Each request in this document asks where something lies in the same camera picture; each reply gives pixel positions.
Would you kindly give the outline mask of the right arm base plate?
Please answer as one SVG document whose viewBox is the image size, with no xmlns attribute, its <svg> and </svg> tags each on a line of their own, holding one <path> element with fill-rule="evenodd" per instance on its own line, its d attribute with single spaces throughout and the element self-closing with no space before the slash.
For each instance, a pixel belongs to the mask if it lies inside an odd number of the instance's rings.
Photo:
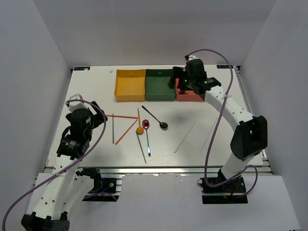
<svg viewBox="0 0 308 231">
<path fill-rule="evenodd" d="M 223 205 L 223 204 L 247 204 L 246 187 L 243 177 L 239 177 L 229 183 L 219 187 L 209 187 L 204 178 L 197 181 L 201 187 L 202 202 L 204 205 Z"/>
</svg>

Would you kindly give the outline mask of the black spoon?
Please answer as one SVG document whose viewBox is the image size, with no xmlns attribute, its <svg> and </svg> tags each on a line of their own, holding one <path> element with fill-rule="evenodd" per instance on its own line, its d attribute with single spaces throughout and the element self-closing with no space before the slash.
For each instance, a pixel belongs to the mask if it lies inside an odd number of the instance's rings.
<svg viewBox="0 0 308 231">
<path fill-rule="evenodd" d="M 158 123 L 162 130 L 168 129 L 168 124 L 166 122 L 161 122 L 159 119 L 157 119 L 148 109 L 146 109 L 145 106 L 141 106 L 149 115 L 151 115 Z"/>
</svg>

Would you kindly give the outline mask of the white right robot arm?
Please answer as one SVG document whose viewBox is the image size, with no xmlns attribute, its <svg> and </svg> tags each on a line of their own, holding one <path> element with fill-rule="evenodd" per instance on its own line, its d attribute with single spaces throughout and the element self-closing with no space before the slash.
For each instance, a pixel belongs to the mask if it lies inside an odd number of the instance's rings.
<svg viewBox="0 0 308 231">
<path fill-rule="evenodd" d="M 189 58 L 185 67 L 173 67 L 169 88 L 192 90 L 219 112 L 234 131 L 231 155 L 219 170 L 217 182 L 212 184 L 223 192 L 235 186 L 234 179 L 244 172 L 247 164 L 268 146 L 268 123 L 264 116 L 254 116 L 242 108 L 223 89 L 214 77 L 208 77 L 201 59 Z"/>
</svg>

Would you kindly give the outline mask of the clear chopstick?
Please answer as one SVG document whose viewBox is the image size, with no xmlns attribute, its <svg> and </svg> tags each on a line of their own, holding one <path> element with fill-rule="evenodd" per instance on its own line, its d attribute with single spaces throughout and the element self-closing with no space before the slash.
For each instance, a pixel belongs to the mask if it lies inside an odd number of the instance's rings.
<svg viewBox="0 0 308 231">
<path fill-rule="evenodd" d="M 183 142 L 185 141 L 185 139 L 187 138 L 187 136 L 189 135 L 189 133 L 191 132 L 191 130 L 193 129 L 194 125 L 196 124 L 197 120 L 194 121 L 194 123 L 192 124 L 192 126 L 190 127 L 190 129 L 188 130 L 188 132 L 186 133 L 186 135 L 183 137 L 182 141 L 180 142 L 180 144 L 178 145 L 178 147 L 174 150 L 174 153 L 176 153 L 178 151 L 178 149 L 181 147 L 181 145 L 183 144 Z"/>
<path fill-rule="evenodd" d="M 215 127 L 215 124 L 216 124 L 217 120 L 218 120 L 218 117 L 216 118 L 216 120 L 214 121 L 214 123 L 213 123 L 213 125 L 212 125 L 210 131 L 208 132 L 208 134 L 207 134 L 207 136 L 206 136 L 206 138 L 205 138 L 205 141 L 204 141 L 204 143 L 202 144 L 202 147 L 201 147 L 201 149 L 200 149 L 200 152 L 203 151 L 205 145 L 207 144 L 207 141 L 208 141 L 210 135 L 212 134 L 212 131 L 213 131 L 214 127 Z"/>
</svg>

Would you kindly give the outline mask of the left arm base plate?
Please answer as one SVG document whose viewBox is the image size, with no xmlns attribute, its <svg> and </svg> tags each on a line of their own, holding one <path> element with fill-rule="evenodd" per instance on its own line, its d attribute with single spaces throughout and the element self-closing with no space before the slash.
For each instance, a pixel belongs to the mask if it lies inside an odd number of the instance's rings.
<svg viewBox="0 0 308 231">
<path fill-rule="evenodd" d="M 77 180 L 85 176 L 90 179 L 92 189 L 86 193 L 84 202 L 116 202 L 119 199 L 121 179 L 114 177 L 104 178 L 99 169 L 79 168 L 76 171 Z"/>
</svg>

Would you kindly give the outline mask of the iridescent pink spoon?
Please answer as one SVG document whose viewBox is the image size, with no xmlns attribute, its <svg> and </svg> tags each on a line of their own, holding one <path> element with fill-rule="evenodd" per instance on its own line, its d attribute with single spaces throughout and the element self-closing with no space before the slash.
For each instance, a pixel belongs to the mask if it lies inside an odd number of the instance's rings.
<svg viewBox="0 0 308 231">
<path fill-rule="evenodd" d="M 142 121 L 142 127 L 146 131 L 146 138 L 147 138 L 147 151 L 148 151 L 148 156 L 151 157 L 151 148 L 150 148 L 150 143 L 149 143 L 149 137 L 148 137 L 148 129 L 150 127 L 150 123 L 148 120 L 143 120 Z"/>
</svg>

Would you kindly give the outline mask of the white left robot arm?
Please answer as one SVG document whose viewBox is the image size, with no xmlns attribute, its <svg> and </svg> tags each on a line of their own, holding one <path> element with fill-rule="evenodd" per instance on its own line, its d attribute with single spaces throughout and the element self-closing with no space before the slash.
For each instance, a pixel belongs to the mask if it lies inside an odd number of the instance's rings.
<svg viewBox="0 0 308 231">
<path fill-rule="evenodd" d="M 68 126 L 62 133 L 57 149 L 56 163 L 46 189 L 30 214 L 25 214 L 21 225 L 27 231 L 67 231 L 68 214 L 76 202 L 81 202 L 89 192 L 98 192 L 102 186 L 100 171 L 93 167 L 79 168 L 81 161 L 93 149 L 92 132 L 105 125 L 107 116 L 92 101 L 72 99 L 67 102 Z"/>
</svg>

